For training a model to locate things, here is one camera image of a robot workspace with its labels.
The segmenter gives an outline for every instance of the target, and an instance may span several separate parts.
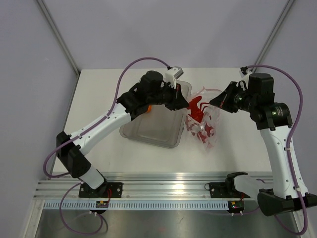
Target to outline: gray wall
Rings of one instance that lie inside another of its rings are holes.
[[[46,0],[80,68],[144,56],[182,67],[256,60],[286,0]],[[153,67],[143,62],[137,67]]]
[[[317,1],[297,1],[269,51],[265,64],[287,71],[300,84],[304,94],[303,114],[294,141],[298,164],[306,186],[317,194]],[[275,76],[276,99],[290,106],[293,120],[298,109],[298,93],[293,84],[279,73]],[[317,234],[317,208],[309,209]]]
[[[76,78],[33,0],[0,3],[0,231],[17,238]]]

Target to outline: gray plastic tray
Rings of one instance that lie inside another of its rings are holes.
[[[184,98],[189,98],[192,86],[178,81]],[[152,106],[149,113],[145,113],[123,125],[120,135],[144,143],[166,148],[176,147],[181,138],[185,115],[181,110],[170,111],[164,105]]]

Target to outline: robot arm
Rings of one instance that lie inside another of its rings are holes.
[[[303,196],[306,207],[317,205],[317,196],[308,193],[300,174],[292,140],[290,148],[286,146],[292,120],[286,104],[274,102],[273,82],[269,74],[253,73],[249,75],[248,88],[244,81],[231,82],[210,101],[211,105],[230,113],[238,110],[249,112],[260,131],[272,168],[273,188],[245,172],[229,174],[226,185],[228,190],[243,192],[255,199],[266,216],[301,209],[297,192]],[[292,165],[287,150],[291,152]],[[296,175],[299,189],[295,188],[292,172]]]
[[[79,137],[57,151],[57,157],[70,175],[84,181],[96,193],[103,194],[107,187],[107,180],[85,156],[112,131],[145,113],[149,105],[164,104],[170,110],[188,107],[181,93],[181,86],[176,82],[182,74],[181,68],[171,68],[166,72],[164,81],[160,73],[149,71],[142,76],[140,82],[117,99],[107,119],[103,120],[108,112],[71,135],[67,135],[64,131],[58,134],[57,147],[76,136]]]

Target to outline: white table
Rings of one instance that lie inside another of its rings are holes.
[[[150,69],[131,69],[125,74],[119,95],[133,86]],[[165,69],[153,69],[161,73]],[[82,70],[66,122],[71,133],[87,125],[111,106],[121,69]],[[240,80],[238,68],[184,68],[180,78],[192,85],[192,92],[206,88],[224,90],[230,81]],[[209,152],[184,129],[180,144],[161,148],[121,137],[119,129],[104,138],[87,155],[101,172],[270,172],[264,142],[247,112],[221,111],[216,146]],[[57,159],[53,172],[66,169]]]

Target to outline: transparent plastic bag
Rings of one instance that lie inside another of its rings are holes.
[[[219,124],[220,109],[209,104],[209,101],[221,93],[218,89],[203,88],[191,94],[186,112],[186,129],[196,137],[206,149],[215,146],[216,129]]]

